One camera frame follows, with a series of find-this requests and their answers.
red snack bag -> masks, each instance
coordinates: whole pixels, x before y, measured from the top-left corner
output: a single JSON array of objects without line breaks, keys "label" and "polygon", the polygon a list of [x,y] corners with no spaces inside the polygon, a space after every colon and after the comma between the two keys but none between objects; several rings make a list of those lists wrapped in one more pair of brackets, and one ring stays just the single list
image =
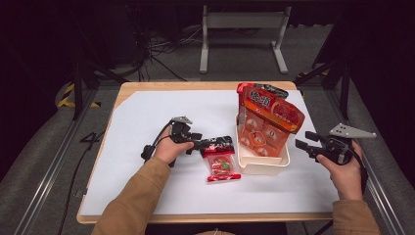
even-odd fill
[{"label": "red snack bag", "polygon": [[208,147],[200,150],[210,169],[208,182],[241,178],[241,174],[235,170],[233,160],[235,150],[230,136],[201,140],[201,142],[202,144],[204,142],[210,143]]}]

hand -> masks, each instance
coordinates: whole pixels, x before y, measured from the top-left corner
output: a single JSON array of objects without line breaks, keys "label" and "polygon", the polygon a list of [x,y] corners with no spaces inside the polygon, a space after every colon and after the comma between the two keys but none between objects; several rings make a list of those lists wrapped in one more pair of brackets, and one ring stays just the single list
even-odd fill
[{"label": "hand", "polygon": [[[361,159],[362,150],[360,146],[352,141],[351,147]],[[317,160],[330,171],[331,179],[338,190],[340,200],[363,200],[360,164],[355,157],[345,165],[335,164],[323,155],[318,155]]]},{"label": "hand", "polygon": [[176,144],[171,140],[169,137],[170,135],[171,126],[165,129],[165,131],[161,134],[160,142],[157,145],[156,152],[154,157],[159,158],[166,162],[168,165],[172,163],[179,154],[182,152],[193,148],[193,142],[186,142]]}]

metal stand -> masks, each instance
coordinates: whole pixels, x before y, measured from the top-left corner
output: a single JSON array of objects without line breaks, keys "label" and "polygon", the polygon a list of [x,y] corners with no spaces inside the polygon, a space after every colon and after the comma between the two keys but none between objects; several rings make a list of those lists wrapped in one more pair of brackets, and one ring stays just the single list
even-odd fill
[{"label": "metal stand", "polygon": [[320,74],[321,72],[330,70],[327,76],[324,78],[322,82],[322,86],[324,89],[333,90],[336,87],[336,84],[342,79],[342,86],[341,86],[341,97],[340,97],[340,110],[342,115],[345,119],[348,119],[347,115],[347,100],[348,100],[348,86],[350,83],[350,68],[349,63],[345,63],[342,61],[334,61],[327,63],[308,74],[298,77],[294,84],[299,86],[306,81],[312,79],[316,75]]},{"label": "metal stand", "polygon": [[200,73],[208,72],[208,28],[278,28],[278,38],[272,41],[272,50],[282,74],[288,72],[283,55],[281,43],[290,17],[291,7],[285,12],[272,13],[209,13],[208,7],[204,6],[203,16],[203,45]]}]

person's left hand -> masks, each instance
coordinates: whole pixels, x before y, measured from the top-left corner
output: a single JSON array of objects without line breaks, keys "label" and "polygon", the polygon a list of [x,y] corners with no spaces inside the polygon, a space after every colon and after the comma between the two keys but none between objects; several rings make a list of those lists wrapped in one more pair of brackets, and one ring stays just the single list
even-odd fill
[{"label": "person's left hand", "polygon": [[165,129],[165,131],[161,134],[160,142],[157,145],[154,157],[159,158],[166,162],[168,165],[172,163],[177,156],[179,156],[182,152],[193,148],[193,142],[185,142],[176,144],[173,140],[169,137],[170,135],[171,126]]}]

black cloth backdrop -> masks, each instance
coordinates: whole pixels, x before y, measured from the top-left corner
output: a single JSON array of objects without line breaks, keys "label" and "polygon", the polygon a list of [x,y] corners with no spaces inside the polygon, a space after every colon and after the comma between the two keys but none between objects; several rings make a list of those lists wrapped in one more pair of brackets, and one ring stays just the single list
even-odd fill
[{"label": "black cloth backdrop", "polygon": [[34,133],[57,111],[71,68],[48,9],[0,3],[0,180]]}]

